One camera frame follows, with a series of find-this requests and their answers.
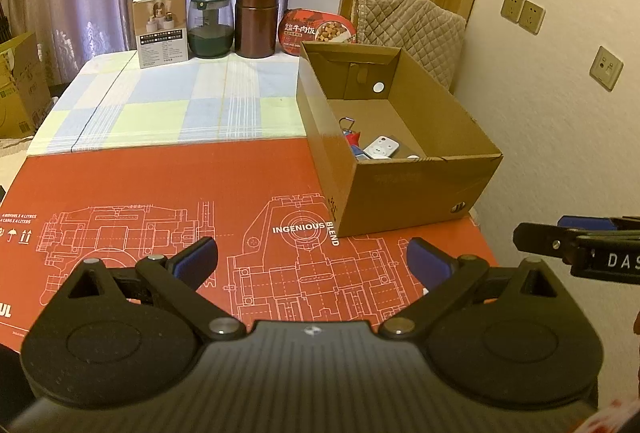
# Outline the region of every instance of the brown metal canister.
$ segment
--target brown metal canister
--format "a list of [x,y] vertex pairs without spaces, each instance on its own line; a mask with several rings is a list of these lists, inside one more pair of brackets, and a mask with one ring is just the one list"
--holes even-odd
[[236,54],[266,58],[276,50],[278,0],[236,0]]

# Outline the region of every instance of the wall socket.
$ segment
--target wall socket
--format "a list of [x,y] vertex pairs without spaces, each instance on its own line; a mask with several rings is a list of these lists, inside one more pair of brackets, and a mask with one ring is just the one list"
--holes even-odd
[[624,63],[620,59],[601,46],[593,60],[593,65],[591,65],[590,74],[610,92],[620,77],[623,66]]
[[525,0],[524,5],[522,6],[522,14],[520,15],[519,24],[522,28],[527,29],[532,34],[537,34],[540,32],[540,27],[542,26],[542,20],[545,17],[545,10],[530,2],[529,0]]
[[524,0],[504,0],[500,14],[513,23],[518,23]]

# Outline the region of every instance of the food package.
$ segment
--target food package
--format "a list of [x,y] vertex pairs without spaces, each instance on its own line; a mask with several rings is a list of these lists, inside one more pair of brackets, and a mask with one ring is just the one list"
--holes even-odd
[[353,42],[356,30],[346,18],[317,10],[288,10],[278,27],[278,41],[287,54],[300,55],[303,41]]

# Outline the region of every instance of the cardboard box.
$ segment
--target cardboard box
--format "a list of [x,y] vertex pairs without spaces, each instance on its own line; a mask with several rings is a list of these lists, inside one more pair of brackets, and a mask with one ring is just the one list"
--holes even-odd
[[[455,97],[399,48],[304,42],[296,99],[337,236],[460,218],[502,160]],[[420,158],[358,161],[343,117],[355,120],[361,148],[395,136]]]
[[187,61],[187,0],[133,0],[140,68]]
[[35,34],[0,45],[0,139],[33,135],[51,106]]

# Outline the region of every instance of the white remote control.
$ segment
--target white remote control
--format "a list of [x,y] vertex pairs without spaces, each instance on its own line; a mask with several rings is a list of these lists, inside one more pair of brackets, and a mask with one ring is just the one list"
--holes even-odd
[[398,148],[400,148],[400,145],[395,140],[380,136],[369,144],[363,152],[369,155],[370,158],[390,158]]

